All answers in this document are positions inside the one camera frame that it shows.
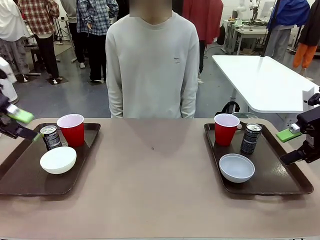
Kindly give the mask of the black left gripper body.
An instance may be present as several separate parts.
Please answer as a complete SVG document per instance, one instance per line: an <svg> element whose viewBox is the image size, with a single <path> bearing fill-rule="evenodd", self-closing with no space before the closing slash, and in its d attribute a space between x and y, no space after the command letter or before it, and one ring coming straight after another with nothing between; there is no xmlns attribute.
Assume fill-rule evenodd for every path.
<svg viewBox="0 0 320 240"><path fill-rule="evenodd" d="M0 93L0 124L9 125L11 123L11 117L9 116L11 110L11 104L9 98Z"/></svg>

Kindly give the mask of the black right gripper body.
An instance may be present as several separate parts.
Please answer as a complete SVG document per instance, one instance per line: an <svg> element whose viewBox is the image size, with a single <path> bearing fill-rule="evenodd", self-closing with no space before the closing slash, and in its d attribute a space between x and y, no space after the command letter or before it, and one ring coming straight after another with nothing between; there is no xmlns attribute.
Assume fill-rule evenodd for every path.
<svg viewBox="0 0 320 240"><path fill-rule="evenodd" d="M298 114L297 125L306 135L298 151L302 153L302 160L310 164L320 158L320 107Z"/></svg>

